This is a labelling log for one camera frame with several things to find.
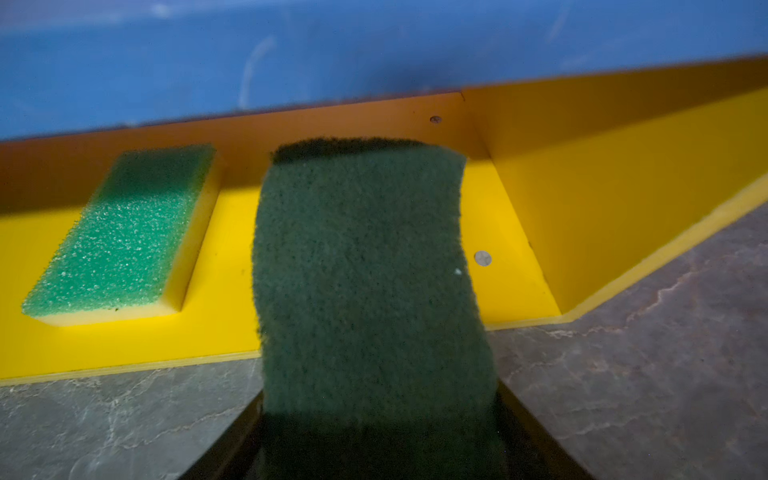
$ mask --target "green abrasive surface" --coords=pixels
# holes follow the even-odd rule
[[[411,141],[276,152],[253,248],[267,480],[502,477],[464,166]]]
[[[196,145],[122,154],[23,312],[45,316],[158,300],[214,153]]]

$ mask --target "yellow box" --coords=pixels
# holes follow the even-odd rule
[[[316,136],[467,155],[462,243],[485,325],[571,321],[768,200],[767,85],[768,61],[745,60],[0,144],[0,385],[258,356],[260,179],[278,145]],[[121,152],[203,142],[227,172],[181,313],[22,315]]]

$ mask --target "gray marble surface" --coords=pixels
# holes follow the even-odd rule
[[[576,322],[488,338],[598,480],[768,478],[768,205]],[[0,478],[171,480],[261,386],[247,360],[0,388]]]

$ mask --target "yellow plywood edge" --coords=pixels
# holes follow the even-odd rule
[[[270,150],[318,135],[410,137],[475,158],[462,187],[462,242],[483,318],[559,315],[460,94],[15,142],[0,145],[0,385],[257,356],[250,255],[260,180]],[[22,300],[122,151],[201,142],[227,165],[180,313],[64,328],[22,315]],[[474,263],[477,250],[492,254],[490,266]]]
[[[562,320],[768,197],[758,180],[768,172],[768,88],[522,153],[508,149],[521,119],[495,96],[510,88],[467,99],[480,124],[494,125],[481,132]],[[744,191],[749,201],[718,210]]]

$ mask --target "blue surface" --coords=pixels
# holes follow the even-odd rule
[[[768,53],[761,0],[363,3],[11,0],[0,139]]]

